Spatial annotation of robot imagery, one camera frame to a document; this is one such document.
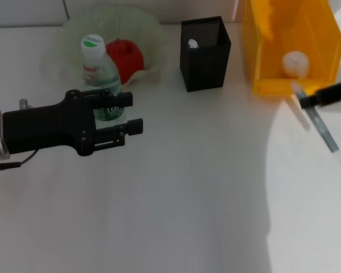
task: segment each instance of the yellow bin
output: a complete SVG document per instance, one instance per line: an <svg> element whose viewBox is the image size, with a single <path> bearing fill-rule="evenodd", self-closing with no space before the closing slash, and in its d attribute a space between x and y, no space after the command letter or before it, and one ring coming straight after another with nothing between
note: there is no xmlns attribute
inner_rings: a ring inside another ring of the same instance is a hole
<svg viewBox="0 0 341 273"><path fill-rule="evenodd" d="M292 51L310 61L307 78L298 80L307 94L336 81L341 32L328 0L246 0L243 40L253 92L290 95L293 80L282 58Z"/></svg>

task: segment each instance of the bottle cap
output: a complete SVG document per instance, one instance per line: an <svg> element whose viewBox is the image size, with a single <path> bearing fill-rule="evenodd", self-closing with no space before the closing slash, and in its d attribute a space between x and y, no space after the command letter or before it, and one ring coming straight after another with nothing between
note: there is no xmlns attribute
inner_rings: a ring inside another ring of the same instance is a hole
<svg viewBox="0 0 341 273"><path fill-rule="evenodd" d="M100 35L90 34L81 41L84 56L91 59L100 59L106 53L105 42Z"/></svg>

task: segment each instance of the pen holder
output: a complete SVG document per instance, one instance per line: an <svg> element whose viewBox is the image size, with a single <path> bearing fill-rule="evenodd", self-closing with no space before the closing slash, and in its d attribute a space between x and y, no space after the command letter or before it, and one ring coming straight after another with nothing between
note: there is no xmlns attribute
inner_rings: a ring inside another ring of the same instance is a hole
<svg viewBox="0 0 341 273"><path fill-rule="evenodd" d="M198 48L190 48L190 39ZM230 48L221 16L182 22L181 71L188 92L223 86Z"/></svg>

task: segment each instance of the white ball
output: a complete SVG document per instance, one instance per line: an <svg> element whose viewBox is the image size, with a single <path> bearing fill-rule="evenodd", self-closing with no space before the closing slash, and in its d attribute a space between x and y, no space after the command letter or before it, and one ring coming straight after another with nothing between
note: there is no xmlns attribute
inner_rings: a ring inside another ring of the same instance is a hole
<svg viewBox="0 0 341 273"><path fill-rule="evenodd" d="M284 73L289 77L306 78L309 74L309 59L306 54L300 51L287 53L283 59Z"/></svg>

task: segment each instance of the robotic arm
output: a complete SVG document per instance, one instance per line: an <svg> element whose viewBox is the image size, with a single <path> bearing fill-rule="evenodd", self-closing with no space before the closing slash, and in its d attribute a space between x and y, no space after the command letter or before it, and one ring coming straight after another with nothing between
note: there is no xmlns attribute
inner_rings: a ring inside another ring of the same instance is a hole
<svg viewBox="0 0 341 273"><path fill-rule="evenodd" d="M0 160L10 154L37 151L60 145L73 147L80 156L125 145L125 135L143 133L143 120L96 129L93 110L132 106L132 93L114 96L109 89L80 92L70 90L59 104L29 108L20 101L20 110L0 111ZM0 170L20 167L26 161L0 163Z"/></svg>

